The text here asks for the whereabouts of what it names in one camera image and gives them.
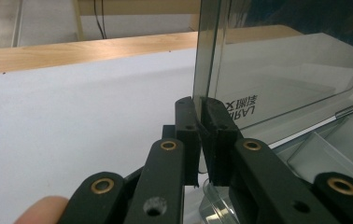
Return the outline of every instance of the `black cable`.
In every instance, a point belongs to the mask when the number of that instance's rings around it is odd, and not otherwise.
[[[93,0],[93,2],[94,2],[94,14],[95,14],[95,19],[97,20],[98,29],[100,29],[102,38],[105,39],[106,37],[105,37],[105,35],[104,35],[103,29],[102,29],[102,27],[101,27],[100,22],[98,21],[97,6],[96,6],[96,4],[95,4],[95,0]]]
[[[103,14],[103,29],[104,29],[104,36],[105,36],[105,39],[107,39],[107,36],[106,36],[106,30],[105,30],[105,21],[104,21],[104,0],[101,0],[101,12]]]

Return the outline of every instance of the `gray floor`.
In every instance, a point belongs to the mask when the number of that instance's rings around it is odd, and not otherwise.
[[[16,23],[20,1],[21,20]],[[81,19],[86,39],[101,39],[95,17]],[[191,15],[105,16],[106,33],[117,38],[188,32],[190,19]],[[77,41],[72,0],[0,0],[0,48],[12,47],[14,36],[15,46]]]

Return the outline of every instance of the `brass insert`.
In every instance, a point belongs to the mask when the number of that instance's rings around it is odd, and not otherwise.
[[[160,147],[164,150],[170,151],[170,150],[174,150],[177,148],[177,143],[175,143],[173,141],[165,141],[165,142],[162,142]]]
[[[345,194],[345,195],[353,195],[353,184],[350,182],[342,179],[342,178],[337,178],[337,177],[331,177],[328,179],[328,185],[332,189],[336,190],[339,193]]]
[[[252,150],[252,151],[257,151],[261,149],[261,145],[259,145],[257,142],[254,141],[246,141],[244,142],[244,147],[246,149]]]
[[[107,193],[113,189],[115,182],[110,178],[101,178],[92,183],[92,192],[95,194]]]

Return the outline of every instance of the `hinge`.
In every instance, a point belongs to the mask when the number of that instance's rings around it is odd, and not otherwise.
[[[339,119],[339,118],[341,118],[341,117],[343,117],[345,115],[348,115],[348,114],[350,114],[352,112],[353,112],[353,105],[348,107],[348,108],[346,108],[346,109],[343,109],[343,110],[340,110],[340,111],[336,112],[335,116],[336,116],[337,119]]]

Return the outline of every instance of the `brass ring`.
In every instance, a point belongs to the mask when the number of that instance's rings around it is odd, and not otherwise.
[[[329,187],[331,187],[332,189],[336,190],[339,193],[345,194],[345,195],[353,195],[353,184],[351,184],[350,182],[342,179],[342,178],[337,178],[337,177],[331,177],[328,179],[327,181]],[[340,188],[339,186],[337,186],[337,183],[341,183],[343,185],[346,185],[347,188],[343,189]]]
[[[252,150],[252,151],[257,151],[261,149],[261,145],[259,145],[257,142],[254,141],[246,141],[244,142],[244,147],[246,149]]]
[[[160,147],[164,150],[170,151],[170,150],[174,150],[177,148],[177,143],[175,143],[173,141],[165,141],[165,142],[162,142]]]
[[[97,185],[101,182],[106,182],[107,183],[107,186],[106,188],[104,189],[98,189],[97,188]],[[95,194],[103,194],[103,193],[107,193],[109,192],[110,190],[113,189],[113,186],[115,186],[115,182],[110,179],[110,178],[101,178],[101,179],[98,179],[96,181],[94,181],[94,183],[92,183],[92,192],[95,193]]]

